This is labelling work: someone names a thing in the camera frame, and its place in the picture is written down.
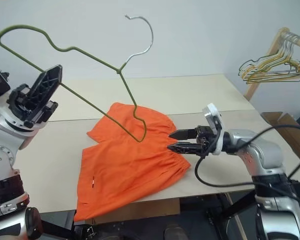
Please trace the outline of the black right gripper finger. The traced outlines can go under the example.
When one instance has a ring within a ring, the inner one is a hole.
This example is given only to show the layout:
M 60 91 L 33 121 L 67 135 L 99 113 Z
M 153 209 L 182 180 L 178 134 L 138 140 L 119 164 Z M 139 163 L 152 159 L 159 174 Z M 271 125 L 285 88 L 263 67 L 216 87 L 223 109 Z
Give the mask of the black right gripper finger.
M 203 153 L 201 144 L 191 142 L 176 142 L 167 146 L 169 150 L 177 154 L 184 155 L 197 155 L 200 156 Z
M 179 129 L 169 134 L 169 137 L 178 141 L 196 139 L 198 131 L 196 128 Z

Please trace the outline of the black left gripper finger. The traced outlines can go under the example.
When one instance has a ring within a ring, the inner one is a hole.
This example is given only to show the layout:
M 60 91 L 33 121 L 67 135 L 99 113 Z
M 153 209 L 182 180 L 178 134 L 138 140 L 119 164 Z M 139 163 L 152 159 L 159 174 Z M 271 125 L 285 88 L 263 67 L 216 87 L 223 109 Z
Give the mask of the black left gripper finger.
M 28 118 L 34 118 L 48 103 L 62 82 L 63 67 L 56 65 L 43 71 L 27 93 Z

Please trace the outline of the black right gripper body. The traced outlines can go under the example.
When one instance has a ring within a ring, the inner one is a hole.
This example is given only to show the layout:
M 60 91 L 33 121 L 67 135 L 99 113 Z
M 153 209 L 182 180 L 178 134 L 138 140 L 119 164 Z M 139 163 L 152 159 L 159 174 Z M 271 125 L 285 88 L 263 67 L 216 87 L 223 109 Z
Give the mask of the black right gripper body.
M 196 128 L 196 143 L 200 145 L 200 156 L 206 156 L 207 149 L 211 146 L 216 138 L 210 126 L 198 125 Z

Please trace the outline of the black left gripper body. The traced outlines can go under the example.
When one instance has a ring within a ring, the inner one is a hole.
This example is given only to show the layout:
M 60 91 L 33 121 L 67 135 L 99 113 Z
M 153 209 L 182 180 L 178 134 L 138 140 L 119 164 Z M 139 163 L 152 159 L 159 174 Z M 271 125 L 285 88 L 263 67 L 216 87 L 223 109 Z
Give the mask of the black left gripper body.
M 8 108 L 21 121 L 20 125 L 24 128 L 33 128 L 36 124 L 46 123 L 58 107 L 58 103 L 50 99 L 34 118 L 28 118 L 30 111 L 27 109 L 27 93 L 30 89 L 28 85 L 22 84 L 11 92 L 6 101 Z

